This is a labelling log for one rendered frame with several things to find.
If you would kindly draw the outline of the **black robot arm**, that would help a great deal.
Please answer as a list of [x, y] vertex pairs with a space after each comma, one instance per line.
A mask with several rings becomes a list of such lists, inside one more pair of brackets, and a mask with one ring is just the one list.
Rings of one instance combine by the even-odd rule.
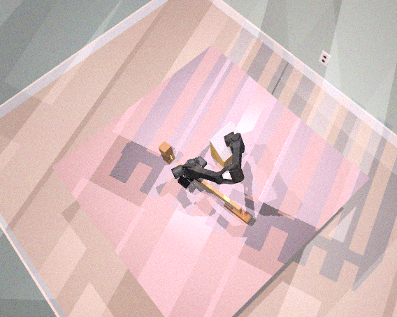
[[[177, 179], [183, 175], [187, 178], [195, 179], [198, 182], [202, 182], [204, 179], [215, 182], [217, 184], [237, 184], [244, 180], [244, 174], [241, 168], [242, 164], [242, 153], [245, 151], [245, 145], [240, 133], [231, 133], [224, 136], [226, 146], [230, 146], [233, 154], [232, 164], [225, 166], [221, 171], [215, 172], [202, 168], [199, 164], [198, 158], [189, 159], [185, 164], [180, 164], [171, 169], [174, 177]], [[232, 179], [224, 179], [223, 174], [229, 171]]]

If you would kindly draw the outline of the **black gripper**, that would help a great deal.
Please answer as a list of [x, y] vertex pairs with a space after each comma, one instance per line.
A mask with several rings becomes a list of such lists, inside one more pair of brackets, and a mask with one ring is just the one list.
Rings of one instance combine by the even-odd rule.
[[[199, 164], [200, 164], [203, 168], [207, 165], [207, 161], [204, 160], [203, 158], [201, 158], [200, 156], [198, 157], [198, 160], [199, 160], [199, 162], [200, 162]], [[184, 188], [187, 188], [187, 187], [190, 185], [190, 182], [189, 182], [188, 180], [192, 182], [194, 179], [187, 178], [187, 176], [184, 175], [184, 177], [181, 176], [181, 177], [178, 179], [178, 183], [179, 183], [180, 185], [182, 185]]]

